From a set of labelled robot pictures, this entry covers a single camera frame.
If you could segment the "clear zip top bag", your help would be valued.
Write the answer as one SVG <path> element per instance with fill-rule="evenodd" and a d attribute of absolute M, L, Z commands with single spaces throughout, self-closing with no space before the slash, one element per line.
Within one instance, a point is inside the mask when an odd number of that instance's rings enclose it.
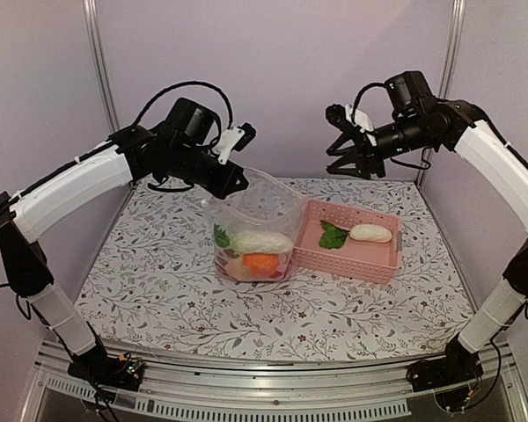
<path fill-rule="evenodd" d="M 249 181 L 245 190 L 224 200 L 211 197 L 204 201 L 203 211 L 211 228 L 216 270 L 221 277 L 236 282 L 285 281 L 293 270 L 293 250 L 303 222 L 307 198 L 264 171 L 246 168 L 244 174 Z M 260 276 L 253 276 L 248 281 L 234 280 L 227 273 L 226 266 L 230 260 L 243 260 L 245 253 L 233 250 L 231 245 L 226 249 L 219 248 L 213 237 L 215 224 L 219 224 L 230 238 L 242 230 L 274 231 L 288 237 L 293 243 L 291 253 L 276 255 L 279 256 L 278 267 L 289 266 L 290 275 L 284 280 L 275 281 Z"/>

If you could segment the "green leafy vegetable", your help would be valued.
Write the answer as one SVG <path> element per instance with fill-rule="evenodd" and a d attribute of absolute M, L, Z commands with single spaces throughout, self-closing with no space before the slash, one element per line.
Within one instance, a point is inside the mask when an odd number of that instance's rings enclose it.
<path fill-rule="evenodd" d="M 230 237 L 227 235 L 226 231 L 219 224 L 215 224 L 213 226 L 213 237 L 214 237 L 215 244 L 219 248 L 226 249 L 231 244 Z"/>
<path fill-rule="evenodd" d="M 331 222 L 321 221 L 323 234 L 319 240 L 319 247 L 326 250 L 339 250 L 348 239 L 349 232 L 341 229 Z"/>

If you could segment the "white oblong vegetable front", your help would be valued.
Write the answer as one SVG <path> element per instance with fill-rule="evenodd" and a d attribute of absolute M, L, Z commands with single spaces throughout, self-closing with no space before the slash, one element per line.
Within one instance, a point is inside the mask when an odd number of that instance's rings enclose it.
<path fill-rule="evenodd" d="M 291 253 L 293 243 L 282 233 L 242 230 L 231 236 L 231 248 L 245 254 L 287 254 Z"/>

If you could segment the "white oblong vegetable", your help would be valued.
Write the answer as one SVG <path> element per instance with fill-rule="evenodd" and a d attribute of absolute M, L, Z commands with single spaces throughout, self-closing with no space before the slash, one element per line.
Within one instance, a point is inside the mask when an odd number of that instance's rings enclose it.
<path fill-rule="evenodd" d="M 231 236 L 231 248 L 245 254 L 287 254 L 291 253 L 293 243 L 282 233 L 242 230 Z"/>
<path fill-rule="evenodd" d="M 392 232 L 377 224 L 357 224 L 349 231 L 348 235 L 357 242 L 384 244 L 392 240 Z"/>

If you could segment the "yellow fruit with leaf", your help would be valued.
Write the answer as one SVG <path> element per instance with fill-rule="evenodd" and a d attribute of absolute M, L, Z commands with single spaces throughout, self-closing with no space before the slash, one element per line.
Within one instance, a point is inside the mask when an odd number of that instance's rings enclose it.
<path fill-rule="evenodd" d="M 251 280 L 253 275 L 251 270 L 243 264 L 242 259 L 230 260 L 226 266 L 227 273 L 238 281 Z"/>

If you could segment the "orange crinkled fruit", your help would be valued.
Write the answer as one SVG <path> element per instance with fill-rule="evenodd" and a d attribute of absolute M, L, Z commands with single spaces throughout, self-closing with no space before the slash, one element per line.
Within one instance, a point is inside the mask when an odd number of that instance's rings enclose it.
<path fill-rule="evenodd" d="M 245 254 L 243 265 L 250 270 L 251 275 L 267 278 L 276 272 L 279 256 L 265 253 Z"/>

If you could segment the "red crinkled fruit front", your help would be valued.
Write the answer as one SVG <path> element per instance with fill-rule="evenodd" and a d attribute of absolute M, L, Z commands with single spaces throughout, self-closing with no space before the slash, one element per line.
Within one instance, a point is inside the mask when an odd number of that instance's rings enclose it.
<path fill-rule="evenodd" d="M 267 276 L 268 280 L 284 280 L 290 275 L 290 267 L 285 266 L 283 268 L 276 268 L 271 274 Z"/>

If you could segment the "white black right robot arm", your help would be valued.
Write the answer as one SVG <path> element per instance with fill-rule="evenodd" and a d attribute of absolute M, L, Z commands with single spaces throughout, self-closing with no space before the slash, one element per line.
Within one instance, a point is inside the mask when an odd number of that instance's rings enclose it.
<path fill-rule="evenodd" d="M 409 70 L 381 83 L 392 104 L 392 119 L 382 127 L 356 120 L 354 106 L 333 104 L 325 111 L 326 121 L 339 133 L 327 149 L 333 159 L 329 173 L 381 178 L 388 160 L 423 148 L 447 149 L 485 181 L 484 193 L 451 198 L 470 223 L 470 252 L 487 258 L 509 249 L 518 229 L 524 232 L 521 249 L 472 319 L 448 342 L 443 358 L 409 368 L 415 386 L 457 382 L 477 368 L 484 345 L 519 317 L 528 320 L 528 163 L 489 118 L 492 111 L 528 112 L 527 96 L 515 93 L 522 86 L 520 78 L 502 70 L 471 72 L 458 84 L 469 100 L 442 99 L 431 92 L 421 71 Z"/>

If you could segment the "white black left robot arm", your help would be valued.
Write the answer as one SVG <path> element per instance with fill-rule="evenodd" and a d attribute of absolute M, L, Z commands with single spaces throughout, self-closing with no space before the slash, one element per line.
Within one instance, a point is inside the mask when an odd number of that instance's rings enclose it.
<path fill-rule="evenodd" d="M 130 353 L 111 355 L 65 293 L 65 283 L 56 280 L 50 258 L 92 254 L 84 242 L 92 228 L 72 229 L 69 219 L 101 196 L 147 177 L 155 179 L 158 191 L 168 178 L 181 180 L 186 189 L 199 186 L 218 199 L 244 190 L 244 171 L 230 156 L 255 135 L 248 123 L 223 123 L 207 107 L 179 98 L 154 127 L 134 121 L 26 189 L 0 194 L 0 258 L 7 284 L 26 301 L 27 313 L 59 341 L 69 356 L 71 376 L 95 389 L 136 391 L 145 367 Z"/>

